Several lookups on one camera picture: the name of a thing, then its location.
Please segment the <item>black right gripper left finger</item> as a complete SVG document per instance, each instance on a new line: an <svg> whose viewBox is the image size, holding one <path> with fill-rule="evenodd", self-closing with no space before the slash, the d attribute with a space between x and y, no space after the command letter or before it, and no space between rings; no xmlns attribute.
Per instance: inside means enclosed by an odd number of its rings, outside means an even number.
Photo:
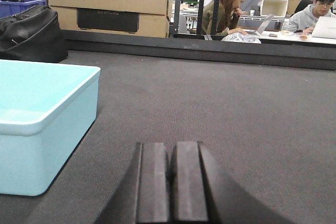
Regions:
<svg viewBox="0 0 336 224"><path fill-rule="evenodd" d="M163 143L136 143L131 163L95 223L168 223L167 156Z"/></svg>

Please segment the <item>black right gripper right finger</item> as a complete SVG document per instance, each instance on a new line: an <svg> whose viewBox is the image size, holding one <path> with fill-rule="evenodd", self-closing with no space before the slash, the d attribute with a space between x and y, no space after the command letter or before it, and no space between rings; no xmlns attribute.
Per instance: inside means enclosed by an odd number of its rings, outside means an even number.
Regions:
<svg viewBox="0 0 336 224"><path fill-rule="evenodd" d="M288 223L248 193L202 142L178 142L172 157L176 223Z"/></svg>

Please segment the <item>black shoulder bag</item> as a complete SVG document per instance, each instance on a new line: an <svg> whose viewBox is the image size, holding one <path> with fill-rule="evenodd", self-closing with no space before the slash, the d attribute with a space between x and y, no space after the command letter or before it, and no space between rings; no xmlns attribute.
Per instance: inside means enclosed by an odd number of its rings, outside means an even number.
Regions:
<svg viewBox="0 0 336 224"><path fill-rule="evenodd" d="M1 18L1 59L59 63L67 56L58 13L49 6Z"/></svg>

